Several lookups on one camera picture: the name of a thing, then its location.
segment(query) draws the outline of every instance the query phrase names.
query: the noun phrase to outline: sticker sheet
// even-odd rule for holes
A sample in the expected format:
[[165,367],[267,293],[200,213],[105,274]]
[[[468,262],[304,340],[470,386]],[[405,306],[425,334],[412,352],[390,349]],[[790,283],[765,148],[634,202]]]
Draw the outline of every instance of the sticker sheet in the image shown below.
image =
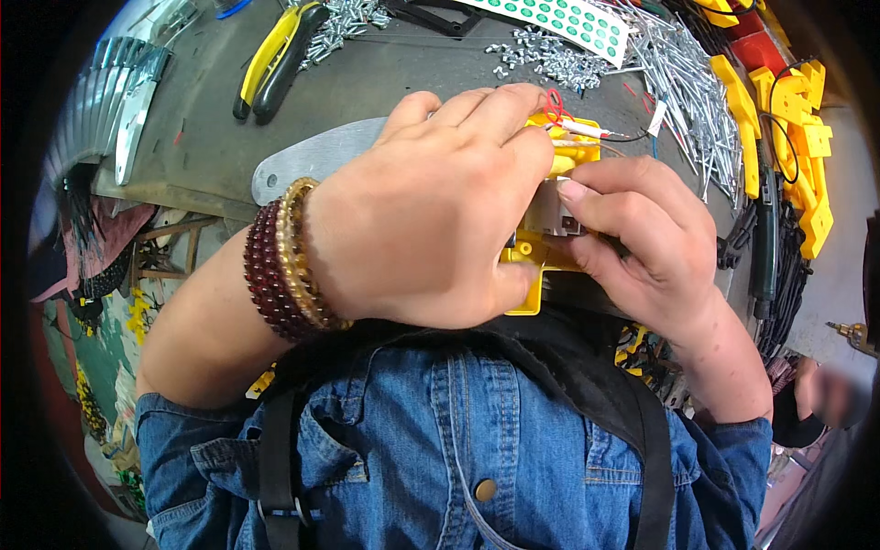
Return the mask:
[[601,56],[617,69],[623,63],[629,27],[583,0],[457,1],[540,26]]

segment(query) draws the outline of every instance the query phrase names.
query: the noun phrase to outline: left hand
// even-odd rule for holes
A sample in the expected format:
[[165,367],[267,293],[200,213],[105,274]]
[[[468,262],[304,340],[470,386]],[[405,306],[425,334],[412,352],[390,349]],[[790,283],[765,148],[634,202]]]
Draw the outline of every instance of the left hand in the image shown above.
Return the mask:
[[545,101],[531,84],[411,94],[309,193],[306,253],[337,314],[463,328],[524,301],[537,268],[498,259],[553,163],[547,133],[524,128]]

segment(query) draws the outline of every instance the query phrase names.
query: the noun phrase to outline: hand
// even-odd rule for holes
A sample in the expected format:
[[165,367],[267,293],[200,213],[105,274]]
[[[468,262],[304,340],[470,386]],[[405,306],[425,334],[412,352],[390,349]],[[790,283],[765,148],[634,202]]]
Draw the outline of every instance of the hand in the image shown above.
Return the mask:
[[406,96],[309,193],[309,264],[337,314],[461,328],[525,300],[538,270],[498,259],[553,163],[546,132],[524,128],[544,102],[530,84]]
[[667,165],[609,158],[575,168],[559,186],[562,203],[590,230],[619,237],[621,259],[593,234],[548,238],[571,255],[626,314],[688,346],[727,307],[715,287],[715,222]]

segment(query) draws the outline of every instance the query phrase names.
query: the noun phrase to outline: pliers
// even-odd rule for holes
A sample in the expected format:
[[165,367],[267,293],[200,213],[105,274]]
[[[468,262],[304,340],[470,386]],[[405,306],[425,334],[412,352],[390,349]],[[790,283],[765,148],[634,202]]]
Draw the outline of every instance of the pliers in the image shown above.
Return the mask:
[[247,67],[232,106],[235,118],[246,120],[253,111],[258,124],[272,120],[297,77],[312,36],[329,18],[321,2],[284,10]]

